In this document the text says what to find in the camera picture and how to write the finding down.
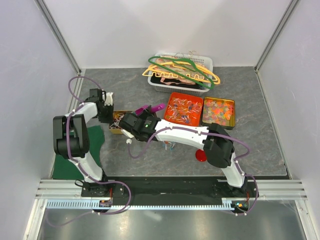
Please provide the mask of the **gold tin of candies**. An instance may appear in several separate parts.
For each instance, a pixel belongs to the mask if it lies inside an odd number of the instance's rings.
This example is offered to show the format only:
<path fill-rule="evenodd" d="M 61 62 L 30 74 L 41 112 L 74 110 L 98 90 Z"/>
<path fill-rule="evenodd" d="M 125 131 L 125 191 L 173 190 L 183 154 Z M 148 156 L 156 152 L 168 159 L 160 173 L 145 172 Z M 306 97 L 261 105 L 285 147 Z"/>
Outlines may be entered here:
<path fill-rule="evenodd" d="M 132 110 L 116 110 L 113 112 L 112 123 L 108 125 L 108 130 L 115 135 L 122 135 L 122 128 L 120 127 L 120 121 L 126 113 L 132 113 Z"/>

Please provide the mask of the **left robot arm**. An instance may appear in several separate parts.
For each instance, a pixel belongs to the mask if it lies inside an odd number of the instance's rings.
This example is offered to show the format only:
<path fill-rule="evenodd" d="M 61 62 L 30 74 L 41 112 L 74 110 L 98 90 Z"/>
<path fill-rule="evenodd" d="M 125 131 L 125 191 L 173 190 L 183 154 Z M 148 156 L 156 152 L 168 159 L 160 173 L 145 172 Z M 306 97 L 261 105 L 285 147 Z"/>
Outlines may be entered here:
<path fill-rule="evenodd" d="M 83 176 L 83 180 L 75 181 L 75 185 L 82 188 L 82 196 L 112 196 L 112 185 L 90 153 L 87 123 L 97 118 L 101 123 L 110 124 L 113 113 L 113 93 L 94 88 L 76 109 L 53 118 L 54 152 L 73 163 Z"/>

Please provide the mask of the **orange tray of lollipops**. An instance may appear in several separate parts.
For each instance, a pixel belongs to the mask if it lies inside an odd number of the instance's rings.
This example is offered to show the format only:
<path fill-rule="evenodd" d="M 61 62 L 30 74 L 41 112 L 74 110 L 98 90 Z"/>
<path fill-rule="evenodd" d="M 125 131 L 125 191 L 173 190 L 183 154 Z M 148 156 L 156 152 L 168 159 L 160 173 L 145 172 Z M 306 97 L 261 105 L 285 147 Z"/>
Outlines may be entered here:
<path fill-rule="evenodd" d="M 201 97 L 173 92 L 168 100 L 164 119 L 168 122 L 198 127 L 204 100 Z"/>

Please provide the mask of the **purple plastic scoop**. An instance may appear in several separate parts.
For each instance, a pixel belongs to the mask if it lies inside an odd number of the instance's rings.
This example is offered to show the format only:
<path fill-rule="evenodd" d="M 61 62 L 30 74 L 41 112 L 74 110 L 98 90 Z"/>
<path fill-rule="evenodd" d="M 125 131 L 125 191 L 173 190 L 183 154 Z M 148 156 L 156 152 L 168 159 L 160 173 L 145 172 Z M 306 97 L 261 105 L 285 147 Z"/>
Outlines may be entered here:
<path fill-rule="evenodd" d="M 166 105 L 164 103 L 160 103 L 158 105 L 152 106 L 152 105 L 144 105 L 142 107 L 140 107 L 139 109 L 137 109 L 135 111 L 135 114 L 138 116 L 140 115 L 144 110 L 149 110 L 149 112 L 151 114 L 155 114 L 158 111 L 163 110 L 166 107 Z"/>

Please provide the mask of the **gold tin of gummies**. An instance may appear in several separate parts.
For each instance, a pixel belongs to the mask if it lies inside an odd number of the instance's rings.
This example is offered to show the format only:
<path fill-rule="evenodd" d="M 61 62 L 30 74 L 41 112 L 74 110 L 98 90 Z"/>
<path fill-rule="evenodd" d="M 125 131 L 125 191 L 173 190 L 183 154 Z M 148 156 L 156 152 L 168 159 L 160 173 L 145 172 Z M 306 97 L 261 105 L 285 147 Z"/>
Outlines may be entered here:
<path fill-rule="evenodd" d="M 232 130 L 236 125 L 236 103 L 231 99 L 206 96 L 203 99 L 201 126 L 219 124 L 227 130 Z"/>

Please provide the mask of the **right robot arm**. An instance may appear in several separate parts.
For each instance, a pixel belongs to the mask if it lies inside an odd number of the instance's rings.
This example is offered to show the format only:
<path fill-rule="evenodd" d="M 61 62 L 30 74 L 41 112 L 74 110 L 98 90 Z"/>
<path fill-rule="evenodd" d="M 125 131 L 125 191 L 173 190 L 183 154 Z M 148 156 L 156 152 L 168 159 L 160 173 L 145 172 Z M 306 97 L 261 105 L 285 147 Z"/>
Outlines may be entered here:
<path fill-rule="evenodd" d="M 120 120 L 121 131 L 128 137 L 127 144 L 135 138 L 146 142 L 143 151 L 133 159 L 140 158 L 147 150 L 151 141 L 175 142 L 202 150 L 207 162 L 222 170 L 226 177 L 226 189 L 235 197 L 247 192 L 248 178 L 241 169 L 238 159 L 250 153 L 249 146 L 231 137 L 217 123 L 210 126 L 187 126 L 169 122 L 157 117 L 149 109 L 142 113 L 127 112 Z"/>

